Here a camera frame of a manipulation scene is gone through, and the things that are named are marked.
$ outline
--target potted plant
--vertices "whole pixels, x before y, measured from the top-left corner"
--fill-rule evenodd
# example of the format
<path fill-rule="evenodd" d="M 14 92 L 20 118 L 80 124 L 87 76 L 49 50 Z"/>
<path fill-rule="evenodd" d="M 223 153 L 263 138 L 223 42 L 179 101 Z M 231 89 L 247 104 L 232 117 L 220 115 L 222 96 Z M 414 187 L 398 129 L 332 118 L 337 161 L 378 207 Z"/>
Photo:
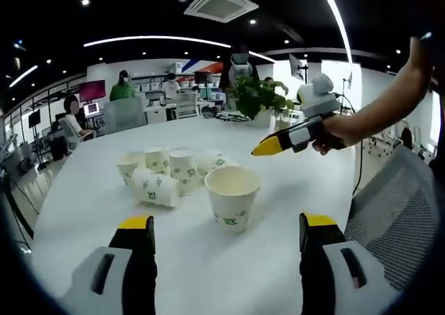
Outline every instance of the potted plant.
<path fill-rule="evenodd" d="M 250 76 L 241 76 L 230 89 L 236 102 L 236 108 L 249 117 L 257 126 L 268 127 L 272 114 L 279 114 L 283 109 L 293 110 L 291 100 L 275 93 L 275 86 L 265 81 L 254 80 Z"/>

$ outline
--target human hand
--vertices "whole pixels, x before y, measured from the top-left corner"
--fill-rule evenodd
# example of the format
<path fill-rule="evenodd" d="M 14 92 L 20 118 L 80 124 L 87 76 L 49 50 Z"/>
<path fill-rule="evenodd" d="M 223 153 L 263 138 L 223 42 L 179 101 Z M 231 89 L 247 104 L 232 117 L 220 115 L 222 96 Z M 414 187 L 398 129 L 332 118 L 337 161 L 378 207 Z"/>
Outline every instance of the human hand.
<path fill-rule="evenodd" d="M 362 137 L 357 134 L 355 120 L 353 116 L 348 115 L 335 115 L 323 121 L 325 130 L 331 133 L 333 136 L 342 139 L 343 144 L 352 146 L 358 143 Z M 327 145 L 321 140 L 315 140 L 312 143 L 312 147 L 320 152 L 321 155 L 326 155 L 332 149 L 332 146 Z"/>

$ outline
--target ceiling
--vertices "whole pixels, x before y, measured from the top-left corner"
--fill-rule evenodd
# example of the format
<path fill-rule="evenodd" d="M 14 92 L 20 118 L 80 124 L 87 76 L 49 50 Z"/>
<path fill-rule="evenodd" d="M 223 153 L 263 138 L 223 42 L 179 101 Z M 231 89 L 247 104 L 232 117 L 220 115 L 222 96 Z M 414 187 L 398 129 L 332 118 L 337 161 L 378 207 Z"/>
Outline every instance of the ceiling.
<path fill-rule="evenodd" d="M 133 40 L 84 48 L 83 44 L 130 35 L 176 35 L 201 38 L 231 45 L 244 42 L 250 50 L 264 52 L 283 48 L 340 47 L 343 41 L 326 0 L 251 0 L 259 9 L 228 24 L 189 17 L 183 12 L 190 1 L 178 0 L 4 0 L 1 1 L 3 31 L 0 44 L 0 90 L 3 110 L 23 98 L 104 58 L 106 62 L 140 58 L 195 58 L 216 60 L 229 56 L 229 49 L 174 40 Z M 354 57 L 367 67 L 386 70 L 406 59 L 409 46 L 407 21 L 398 13 L 394 0 L 336 0 L 348 32 L 351 49 L 387 56 L 386 61 Z M 257 24 L 251 26 L 250 19 Z M 14 48 L 23 41 L 26 51 Z M 398 56 L 396 49 L 401 49 Z M 310 54 L 317 58 L 345 56 Z M 13 65 L 19 57 L 21 70 Z M 280 59 L 286 56 L 273 56 Z M 267 63 L 256 58 L 258 63 Z M 23 71 L 39 68 L 13 88 L 11 79 Z"/>

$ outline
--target green logo on cup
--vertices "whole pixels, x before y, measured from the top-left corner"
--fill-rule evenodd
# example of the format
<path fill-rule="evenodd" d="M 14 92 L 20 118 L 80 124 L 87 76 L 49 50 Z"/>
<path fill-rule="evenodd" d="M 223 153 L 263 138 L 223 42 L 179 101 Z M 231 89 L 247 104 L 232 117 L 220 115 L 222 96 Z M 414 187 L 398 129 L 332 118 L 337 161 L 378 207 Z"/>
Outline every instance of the green logo on cup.
<path fill-rule="evenodd" d="M 226 218 L 224 218 L 224 223 L 226 225 L 236 225 L 237 224 L 236 219 L 226 219 Z"/>

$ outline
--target woman in green shirt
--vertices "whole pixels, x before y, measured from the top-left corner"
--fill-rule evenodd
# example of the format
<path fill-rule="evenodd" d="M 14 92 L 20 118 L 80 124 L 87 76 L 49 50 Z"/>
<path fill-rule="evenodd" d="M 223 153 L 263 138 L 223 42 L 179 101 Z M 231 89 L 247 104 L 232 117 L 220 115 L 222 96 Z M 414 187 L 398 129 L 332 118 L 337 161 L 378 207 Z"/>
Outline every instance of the woman in green shirt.
<path fill-rule="evenodd" d="M 128 82 L 128 73 L 126 70 L 122 70 L 119 73 L 119 82 L 111 89 L 110 102 L 117 99 L 135 97 L 136 91 L 133 86 Z"/>

